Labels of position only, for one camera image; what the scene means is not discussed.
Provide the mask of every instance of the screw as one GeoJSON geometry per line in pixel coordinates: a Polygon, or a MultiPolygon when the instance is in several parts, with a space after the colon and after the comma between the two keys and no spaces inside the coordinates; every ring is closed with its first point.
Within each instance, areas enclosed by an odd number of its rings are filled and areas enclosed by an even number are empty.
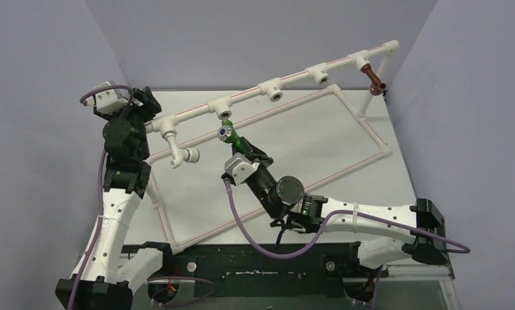
{"type": "Polygon", "coordinates": [[[326,263],[326,270],[327,271],[334,271],[335,270],[335,263],[332,261],[329,261],[326,263]]]}
{"type": "Polygon", "coordinates": [[[190,262],[187,264],[187,271],[190,273],[193,273],[196,270],[196,264],[193,262],[190,262]]]}

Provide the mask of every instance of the copper pipe fitting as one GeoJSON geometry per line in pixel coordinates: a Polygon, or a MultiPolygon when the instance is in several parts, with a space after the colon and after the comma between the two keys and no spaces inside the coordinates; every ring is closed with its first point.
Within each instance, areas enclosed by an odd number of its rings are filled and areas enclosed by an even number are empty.
{"type": "Polygon", "coordinates": [[[370,92],[374,96],[378,96],[381,93],[383,93],[383,90],[386,88],[386,84],[381,82],[381,79],[375,74],[375,72],[372,70],[372,66],[370,64],[367,64],[362,67],[362,72],[364,72],[368,78],[370,78],[370,81],[372,84],[370,85],[370,92]]]}

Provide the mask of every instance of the table surface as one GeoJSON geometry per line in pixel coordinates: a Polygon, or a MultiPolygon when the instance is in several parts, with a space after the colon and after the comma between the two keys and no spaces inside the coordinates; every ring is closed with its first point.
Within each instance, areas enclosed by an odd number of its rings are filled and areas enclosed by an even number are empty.
{"type": "MultiPolygon", "coordinates": [[[[204,104],[210,99],[238,91],[157,91],[154,96],[162,105],[159,115],[179,113],[204,104]]],[[[284,103],[312,94],[315,90],[285,90],[284,97],[272,103],[265,96],[248,99],[232,107],[231,120],[236,122],[284,103]]],[[[343,94],[359,107],[366,90],[344,90],[343,94]]],[[[396,141],[383,97],[373,97],[366,113],[370,126],[392,148],[392,154],[349,175],[329,183],[312,194],[320,194],[346,202],[370,205],[404,205],[415,202],[415,194],[404,159],[396,141]]],[[[177,142],[201,136],[221,126],[215,114],[208,114],[181,123],[177,142]]],[[[258,121],[238,130],[252,144],[274,158],[269,168],[276,179],[296,176],[307,186],[358,163],[379,152],[378,146],[352,118],[339,101],[329,94],[293,109],[258,121]]],[[[168,149],[158,133],[149,134],[151,154],[168,149]]],[[[231,157],[231,147],[218,139],[197,146],[200,161],[184,163],[177,169],[169,166],[169,157],[153,163],[156,178],[167,209],[175,240],[182,242],[232,220],[227,195],[220,176],[224,163],[231,157]]],[[[247,186],[234,188],[239,214],[260,207],[247,186]]],[[[279,228],[270,228],[271,219],[263,214],[245,223],[259,243],[274,243],[279,228]]],[[[160,218],[145,196],[135,212],[125,243],[164,242],[160,218]]],[[[282,243],[304,243],[312,235],[287,232],[282,243]]],[[[352,232],[333,232],[321,236],[319,242],[353,242],[375,238],[352,232]]],[[[238,229],[231,229],[206,243],[247,243],[238,229]]]]}

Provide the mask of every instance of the gray wall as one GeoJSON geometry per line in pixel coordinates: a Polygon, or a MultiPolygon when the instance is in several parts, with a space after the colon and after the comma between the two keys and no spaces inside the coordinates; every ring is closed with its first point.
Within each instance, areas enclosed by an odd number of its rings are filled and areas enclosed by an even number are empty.
{"type": "MultiPolygon", "coordinates": [[[[86,0],[130,84],[208,90],[253,87],[397,39],[390,82],[436,2],[86,0]]],[[[352,69],[331,76],[342,88],[370,84],[352,69]]]]}
{"type": "Polygon", "coordinates": [[[103,145],[78,98],[106,79],[123,75],[83,0],[0,0],[0,309],[59,309],[103,145]]]}
{"type": "Polygon", "coordinates": [[[515,1],[440,0],[387,97],[417,195],[473,250],[463,309],[515,309],[515,1]]]}

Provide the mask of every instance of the green handle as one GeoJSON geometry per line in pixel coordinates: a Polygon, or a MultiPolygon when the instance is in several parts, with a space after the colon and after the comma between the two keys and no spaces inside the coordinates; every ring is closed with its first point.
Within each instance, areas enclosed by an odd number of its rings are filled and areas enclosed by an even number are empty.
{"type": "Polygon", "coordinates": [[[236,133],[236,130],[233,126],[233,122],[229,121],[228,119],[223,120],[222,122],[223,127],[229,127],[231,129],[231,136],[228,137],[225,140],[225,143],[230,143],[235,146],[235,149],[244,154],[244,145],[242,144],[242,140],[240,139],[240,136],[236,133]]]}

